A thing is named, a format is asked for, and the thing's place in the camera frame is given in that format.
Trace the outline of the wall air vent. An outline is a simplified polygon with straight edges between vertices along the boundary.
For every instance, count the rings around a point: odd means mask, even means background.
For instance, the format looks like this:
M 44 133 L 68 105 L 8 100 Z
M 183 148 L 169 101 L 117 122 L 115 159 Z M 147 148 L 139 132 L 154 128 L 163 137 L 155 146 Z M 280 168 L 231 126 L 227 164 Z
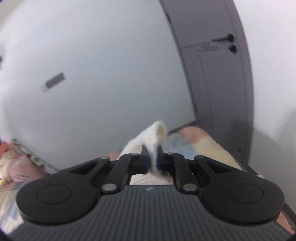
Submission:
M 60 72 L 53 76 L 52 78 L 48 79 L 42 86 L 41 89 L 43 92 L 47 92 L 48 90 L 52 89 L 57 84 L 61 83 L 66 79 L 63 72 Z

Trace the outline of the black door lock knob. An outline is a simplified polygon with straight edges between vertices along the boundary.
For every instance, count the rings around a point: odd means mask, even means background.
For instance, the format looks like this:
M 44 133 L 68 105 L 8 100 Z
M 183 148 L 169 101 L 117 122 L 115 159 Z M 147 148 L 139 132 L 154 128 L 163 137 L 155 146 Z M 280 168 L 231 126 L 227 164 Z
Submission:
M 234 54 L 237 53 L 237 51 L 238 51 L 238 49 L 237 49 L 237 47 L 235 45 L 230 45 L 228 47 L 228 49 L 229 49 L 230 52 L 232 52 Z

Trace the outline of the patchwork pastel bed quilt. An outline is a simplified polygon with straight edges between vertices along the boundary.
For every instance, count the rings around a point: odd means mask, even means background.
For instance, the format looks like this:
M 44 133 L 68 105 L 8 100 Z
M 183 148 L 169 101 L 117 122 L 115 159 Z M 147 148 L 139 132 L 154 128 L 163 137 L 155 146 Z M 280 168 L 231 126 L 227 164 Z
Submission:
M 240 169 L 229 152 L 224 150 L 207 132 L 195 126 L 186 126 L 168 135 L 163 143 L 166 152 L 177 152 L 189 159 L 204 155 L 214 160 Z M 1 230 L 9 235 L 23 220 L 17 211 L 15 197 L 18 190 L 29 181 L 1 182 Z

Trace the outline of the grey bedroom door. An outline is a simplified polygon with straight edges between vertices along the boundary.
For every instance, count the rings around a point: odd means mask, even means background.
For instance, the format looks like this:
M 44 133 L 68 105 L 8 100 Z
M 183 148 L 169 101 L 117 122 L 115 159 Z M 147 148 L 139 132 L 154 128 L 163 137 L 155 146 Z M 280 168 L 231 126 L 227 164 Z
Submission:
M 253 132 L 253 81 L 234 1 L 161 1 L 173 32 L 199 127 L 246 165 Z M 233 34 L 230 43 L 212 39 Z M 228 47 L 235 45 L 237 53 Z

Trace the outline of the pink and cream pillow pile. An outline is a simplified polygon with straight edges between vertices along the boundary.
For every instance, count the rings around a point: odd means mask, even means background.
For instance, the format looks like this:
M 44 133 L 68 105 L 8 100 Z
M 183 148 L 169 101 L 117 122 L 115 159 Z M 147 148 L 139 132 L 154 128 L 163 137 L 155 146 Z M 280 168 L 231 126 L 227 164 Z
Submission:
M 1 182 L 33 181 L 57 172 L 17 140 L 1 142 Z

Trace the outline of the white fleece striped sweater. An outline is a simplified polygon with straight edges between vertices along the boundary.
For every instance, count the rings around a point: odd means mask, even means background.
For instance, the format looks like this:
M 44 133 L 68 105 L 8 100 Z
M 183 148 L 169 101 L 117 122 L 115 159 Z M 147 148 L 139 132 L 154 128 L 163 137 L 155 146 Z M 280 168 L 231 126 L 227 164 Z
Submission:
M 131 185 L 154 186 L 173 184 L 171 174 L 157 169 L 158 146 L 164 142 L 166 136 L 166 127 L 162 121 L 158 120 L 140 132 L 123 148 L 119 156 L 130 153 L 140 153 L 142 147 L 147 149 L 149 156 L 148 173 L 133 175 L 130 181 Z

